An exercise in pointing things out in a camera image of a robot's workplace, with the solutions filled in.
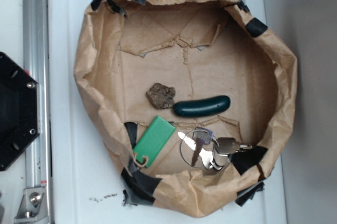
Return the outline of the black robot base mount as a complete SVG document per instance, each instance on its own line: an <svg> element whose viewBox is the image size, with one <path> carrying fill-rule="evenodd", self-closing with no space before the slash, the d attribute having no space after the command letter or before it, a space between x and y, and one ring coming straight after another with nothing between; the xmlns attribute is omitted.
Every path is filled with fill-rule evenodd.
<svg viewBox="0 0 337 224"><path fill-rule="evenodd" d="M38 83L1 52L1 171L39 135Z"/></svg>

